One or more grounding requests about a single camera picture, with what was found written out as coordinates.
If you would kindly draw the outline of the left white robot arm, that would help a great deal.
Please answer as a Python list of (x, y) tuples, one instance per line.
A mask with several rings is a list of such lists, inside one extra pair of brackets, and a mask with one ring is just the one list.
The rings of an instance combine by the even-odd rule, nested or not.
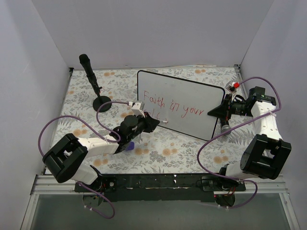
[(83, 163), (84, 159), (101, 154), (117, 154), (128, 148), (130, 142), (141, 133), (151, 133), (160, 124), (147, 112), (144, 115), (129, 115), (106, 136), (78, 138), (66, 134), (47, 153), (42, 161), (58, 183), (70, 179), (83, 182), (90, 191), (102, 186), (99, 172)]

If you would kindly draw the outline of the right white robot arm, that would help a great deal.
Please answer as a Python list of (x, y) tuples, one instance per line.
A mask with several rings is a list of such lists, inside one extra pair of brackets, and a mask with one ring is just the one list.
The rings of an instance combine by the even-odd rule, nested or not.
[(249, 90), (248, 98), (240, 95), (226, 95), (221, 105), (208, 112), (221, 121), (222, 131), (230, 132), (229, 119), (232, 115), (253, 117), (256, 135), (244, 151), (240, 162), (226, 164), (219, 171), (219, 176), (211, 179), (202, 178), (204, 189), (214, 187), (229, 190), (238, 186), (234, 178), (276, 179), (291, 150), (291, 144), (283, 141), (279, 134), (276, 118), (272, 111), (276, 108), (276, 99), (265, 94), (262, 87)]

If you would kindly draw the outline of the white whiteboard black frame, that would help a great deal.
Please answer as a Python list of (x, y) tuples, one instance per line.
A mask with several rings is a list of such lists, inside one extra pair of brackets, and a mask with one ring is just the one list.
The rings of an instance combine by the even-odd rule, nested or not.
[(208, 141), (218, 119), (207, 113), (224, 99), (222, 87), (140, 70), (137, 73), (137, 99), (144, 111), (161, 127)]

